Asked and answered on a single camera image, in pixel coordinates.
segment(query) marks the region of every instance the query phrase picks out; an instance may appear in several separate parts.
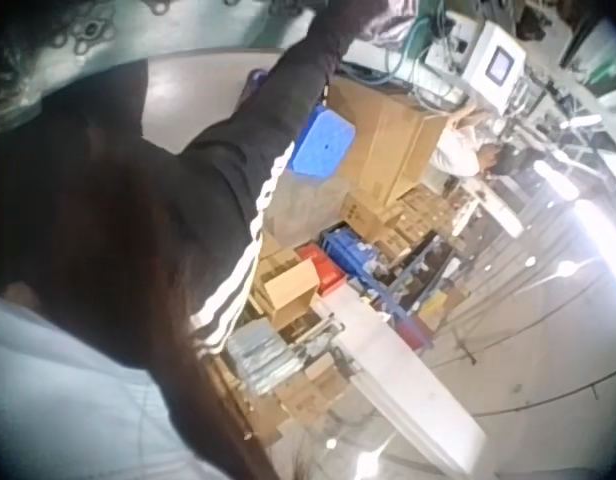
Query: white stripe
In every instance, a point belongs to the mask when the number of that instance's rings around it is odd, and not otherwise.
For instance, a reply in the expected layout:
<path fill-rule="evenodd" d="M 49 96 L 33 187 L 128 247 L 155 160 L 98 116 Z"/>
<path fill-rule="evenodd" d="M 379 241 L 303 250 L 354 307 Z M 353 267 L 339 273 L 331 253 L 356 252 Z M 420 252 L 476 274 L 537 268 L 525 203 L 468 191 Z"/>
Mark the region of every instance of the white stripe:
<path fill-rule="evenodd" d="M 250 234 L 253 241 L 246 247 L 244 253 L 237 261 L 235 268 L 228 276 L 228 278 L 226 278 L 219 285 L 215 293 L 213 293 L 206 299 L 206 302 L 204 303 L 204 306 L 201 308 L 201 310 L 190 318 L 193 330 L 199 329 L 205 325 L 209 325 L 212 322 L 213 318 L 217 313 L 217 310 L 219 310 L 221 305 L 223 305 L 228 300 L 228 297 L 239 287 L 239 284 L 246 275 L 246 271 L 252 263 L 253 259 L 259 256 L 259 252 L 261 251 L 261 239 L 257 241 L 256 238 L 259 236 L 259 232 L 263 225 L 263 210 L 270 204 L 270 201 L 272 199 L 271 194 L 277 186 L 277 180 L 279 178 L 279 175 L 284 171 L 286 165 L 288 164 L 288 160 L 292 155 L 294 146 L 295 144 L 294 142 L 292 142 L 288 146 L 284 154 L 275 159 L 271 171 L 271 178 L 263 183 L 259 197 L 255 202 L 258 214 L 252 220 L 252 222 L 250 222 Z M 255 267 L 256 265 L 253 266 L 250 277 L 254 277 Z M 244 282 L 243 290 L 239 292 L 237 297 L 235 297 L 235 301 L 226 309 L 224 314 L 221 316 L 217 325 L 217 329 L 208 337 L 209 340 L 211 340 L 211 338 L 221 338 L 221 336 L 223 335 L 227 336 L 227 334 L 230 332 L 229 327 L 232 327 L 232 325 L 230 325 L 232 318 L 226 315 L 226 313 L 228 312 L 228 310 L 233 309 L 235 304 L 237 304 L 237 307 L 241 306 L 243 308 L 243 304 L 246 301 L 251 285 L 252 278 L 249 282 Z"/>
<path fill-rule="evenodd" d="M 241 315 L 241 312 L 246 305 L 246 300 L 248 299 L 248 293 L 250 293 L 250 288 L 252 287 L 252 282 L 255 278 L 255 271 L 257 270 L 257 265 L 253 265 L 252 271 L 249 273 L 248 278 L 244 282 L 243 289 L 239 292 L 234 299 L 234 301 L 230 304 L 230 306 L 221 314 L 221 318 L 219 319 L 220 325 L 226 325 L 225 332 L 219 331 L 219 329 L 212 332 L 204 341 L 208 345 L 213 345 L 217 342 L 221 342 L 217 347 L 218 350 L 223 350 L 224 344 L 226 340 L 228 340 L 229 335 L 225 335 L 226 332 L 230 332 L 235 325 L 237 317 Z"/>

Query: blue bin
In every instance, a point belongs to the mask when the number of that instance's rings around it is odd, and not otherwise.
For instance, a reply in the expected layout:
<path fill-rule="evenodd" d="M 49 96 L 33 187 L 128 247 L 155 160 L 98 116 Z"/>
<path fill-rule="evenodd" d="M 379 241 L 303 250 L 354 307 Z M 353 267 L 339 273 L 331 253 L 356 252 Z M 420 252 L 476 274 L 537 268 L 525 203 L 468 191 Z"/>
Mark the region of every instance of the blue bin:
<path fill-rule="evenodd" d="M 364 265 L 379 255 L 375 247 L 359 248 L 362 240 L 349 228 L 340 228 L 326 234 L 324 252 L 348 275 L 363 277 Z"/>
<path fill-rule="evenodd" d="M 354 139 L 354 125 L 323 105 L 317 105 L 295 142 L 288 168 L 302 175 L 330 177 Z"/>

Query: worker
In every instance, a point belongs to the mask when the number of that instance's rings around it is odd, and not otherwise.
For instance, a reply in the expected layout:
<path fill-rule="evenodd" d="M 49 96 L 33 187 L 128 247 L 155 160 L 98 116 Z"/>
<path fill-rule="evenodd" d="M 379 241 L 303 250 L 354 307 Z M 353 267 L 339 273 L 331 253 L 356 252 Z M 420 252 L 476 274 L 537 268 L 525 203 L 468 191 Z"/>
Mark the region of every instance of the worker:
<path fill-rule="evenodd" d="M 0 135 L 2 475 L 278 478 L 202 365 L 244 307 L 293 140 L 387 8 L 328 3 L 179 155 L 141 138 L 145 65 L 74 84 Z"/>
<path fill-rule="evenodd" d="M 473 177 L 487 172 L 498 162 L 502 146 L 487 141 L 479 125 L 490 118 L 487 112 L 476 112 L 477 104 L 467 105 L 448 117 L 430 165 L 455 177 Z"/>

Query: cardboard box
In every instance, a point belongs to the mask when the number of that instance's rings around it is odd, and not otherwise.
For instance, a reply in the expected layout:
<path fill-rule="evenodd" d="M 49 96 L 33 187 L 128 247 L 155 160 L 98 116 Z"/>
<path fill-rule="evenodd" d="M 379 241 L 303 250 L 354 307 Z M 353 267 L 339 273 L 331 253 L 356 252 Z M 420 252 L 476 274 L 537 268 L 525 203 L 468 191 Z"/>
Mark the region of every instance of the cardboard box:
<path fill-rule="evenodd" d="M 282 250 L 260 262 L 253 297 L 275 330 L 281 330 L 308 311 L 318 287 L 312 260 L 300 261 L 294 251 Z"/>
<path fill-rule="evenodd" d="M 263 241 L 261 243 L 261 251 L 259 252 L 259 259 L 267 258 L 281 250 L 281 245 L 273 237 L 273 235 L 265 228 L 261 232 Z"/>
<path fill-rule="evenodd" d="M 391 263 L 398 262 L 411 252 L 408 240 L 392 228 L 384 227 L 374 244 Z"/>
<path fill-rule="evenodd" d="M 430 226 L 425 222 L 410 215 L 402 215 L 395 225 L 395 231 L 406 239 L 411 248 L 419 245 L 430 230 Z"/>
<path fill-rule="evenodd" d="M 335 359 L 332 357 L 332 355 L 330 353 L 324 353 L 321 357 L 308 365 L 304 369 L 304 372 L 306 373 L 306 377 L 308 377 L 310 380 L 314 380 L 334 365 Z"/>
<path fill-rule="evenodd" d="M 301 262 L 301 257 L 292 249 L 280 250 L 259 260 L 255 272 L 255 285 L 263 288 L 264 284 L 278 277 Z"/>
<path fill-rule="evenodd" d="M 339 373 L 334 365 L 315 378 L 313 383 L 329 403 L 336 400 L 348 387 L 348 380 Z"/>
<path fill-rule="evenodd" d="M 298 372 L 275 388 L 286 411 L 303 425 L 314 424 L 329 408 L 329 402 L 308 379 Z"/>
<path fill-rule="evenodd" d="M 349 79 L 330 85 L 328 107 L 355 125 L 355 140 L 338 174 L 382 205 L 417 184 L 447 118 Z"/>
<path fill-rule="evenodd" d="M 399 220 L 403 206 L 395 203 L 383 206 L 361 190 L 346 195 L 341 207 L 341 219 L 361 238 L 374 242 L 384 227 L 393 227 Z"/>

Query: ceiling light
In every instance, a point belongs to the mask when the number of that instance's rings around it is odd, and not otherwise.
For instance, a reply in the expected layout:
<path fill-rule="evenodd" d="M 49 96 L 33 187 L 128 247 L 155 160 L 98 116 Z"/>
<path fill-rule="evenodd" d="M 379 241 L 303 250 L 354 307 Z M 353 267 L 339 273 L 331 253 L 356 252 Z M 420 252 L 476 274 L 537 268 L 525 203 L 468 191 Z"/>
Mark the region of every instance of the ceiling light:
<path fill-rule="evenodd" d="M 561 122 L 559 124 L 559 128 L 565 130 L 566 128 L 590 127 L 592 125 L 597 125 L 598 123 L 601 123 L 602 120 L 603 118 L 601 117 L 601 115 L 584 115 Z"/>
<path fill-rule="evenodd" d="M 590 200 L 577 200 L 573 210 L 616 278 L 616 227 Z"/>
<path fill-rule="evenodd" d="M 559 262 L 559 265 L 557 265 L 557 271 L 555 272 L 555 275 L 563 278 L 572 277 L 575 273 L 577 273 L 579 267 L 580 265 L 576 264 L 573 261 L 564 260 L 563 262 Z"/>
<path fill-rule="evenodd" d="M 579 189 L 563 173 L 553 169 L 543 160 L 537 160 L 533 167 L 535 172 L 541 175 L 564 200 L 570 202 L 579 197 Z"/>

